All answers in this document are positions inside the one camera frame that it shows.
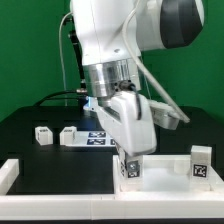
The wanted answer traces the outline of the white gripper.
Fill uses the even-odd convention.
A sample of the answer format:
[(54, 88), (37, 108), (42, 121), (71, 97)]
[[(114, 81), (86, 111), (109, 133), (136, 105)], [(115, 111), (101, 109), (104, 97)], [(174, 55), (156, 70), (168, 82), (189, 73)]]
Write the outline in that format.
[(128, 154), (125, 158), (128, 172), (140, 170), (138, 157), (153, 153), (157, 140), (148, 100), (139, 95), (141, 119), (137, 119), (136, 97), (133, 92), (121, 91), (110, 99), (110, 107), (98, 105), (94, 100), (92, 106), (97, 114), (101, 127)]

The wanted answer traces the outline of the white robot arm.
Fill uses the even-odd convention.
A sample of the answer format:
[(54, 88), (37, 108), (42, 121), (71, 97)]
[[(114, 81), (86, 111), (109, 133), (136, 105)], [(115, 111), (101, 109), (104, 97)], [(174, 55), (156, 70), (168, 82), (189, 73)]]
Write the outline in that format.
[(156, 124), (188, 122), (145, 68), (141, 53), (190, 45), (204, 25), (202, 0), (71, 0), (88, 94), (102, 128), (115, 140), (121, 168), (140, 174), (156, 149)]

